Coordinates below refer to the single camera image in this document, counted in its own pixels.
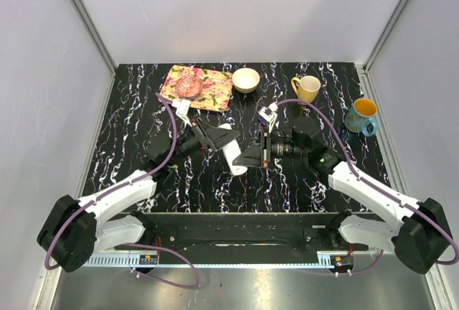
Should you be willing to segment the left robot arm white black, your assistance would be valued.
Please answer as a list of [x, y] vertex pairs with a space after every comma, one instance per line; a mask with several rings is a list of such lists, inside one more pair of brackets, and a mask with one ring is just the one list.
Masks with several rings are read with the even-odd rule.
[[202, 149], [220, 151], [239, 135], [229, 126], [195, 118], [180, 136], [162, 133], [152, 138], [144, 165], [122, 181], [79, 199], [60, 197], [39, 231], [38, 245], [68, 273], [82, 267], [93, 253], [108, 248], [131, 243], [150, 248], [156, 238], [152, 223], [140, 214], [122, 218], [118, 214], [155, 195], [181, 160]]

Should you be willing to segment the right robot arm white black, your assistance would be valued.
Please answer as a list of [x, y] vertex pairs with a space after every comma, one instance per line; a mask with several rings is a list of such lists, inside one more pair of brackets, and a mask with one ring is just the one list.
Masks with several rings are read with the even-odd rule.
[[323, 143], [312, 118], [295, 119], [290, 134], [261, 128], [257, 141], [233, 164], [267, 168], [273, 159], [302, 161], [309, 179], [348, 195], [378, 216], [366, 220], [346, 213], [334, 218], [326, 232], [333, 249], [352, 243], [385, 250], [411, 271], [425, 274], [449, 246], [451, 231], [440, 203], [408, 197], [353, 167], [343, 154]]

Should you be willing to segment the white remote control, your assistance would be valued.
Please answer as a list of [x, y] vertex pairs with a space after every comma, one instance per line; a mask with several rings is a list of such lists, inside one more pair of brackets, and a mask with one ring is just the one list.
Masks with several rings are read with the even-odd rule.
[[235, 158], [241, 154], [241, 150], [237, 142], [237, 139], [233, 139], [232, 141], [230, 141], [227, 145], [225, 145], [222, 148], [222, 151], [227, 161], [229, 170], [231, 171], [233, 176], [241, 176], [247, 172], [246, 166], [233, 165], [233, 161], [235, 160]]

